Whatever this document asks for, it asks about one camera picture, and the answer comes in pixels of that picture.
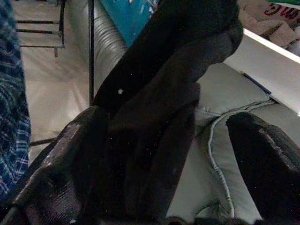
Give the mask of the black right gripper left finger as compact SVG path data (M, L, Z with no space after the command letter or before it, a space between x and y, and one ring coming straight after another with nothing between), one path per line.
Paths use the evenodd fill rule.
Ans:
M81 225L107 127L107 114L98 106L68 123L1 203L1 224Z

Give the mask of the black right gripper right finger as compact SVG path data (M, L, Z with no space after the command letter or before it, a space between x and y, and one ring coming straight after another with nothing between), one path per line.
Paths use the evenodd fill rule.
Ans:
M300 149L279 127L241 112L226 121L242 178L263 219L300 223Z

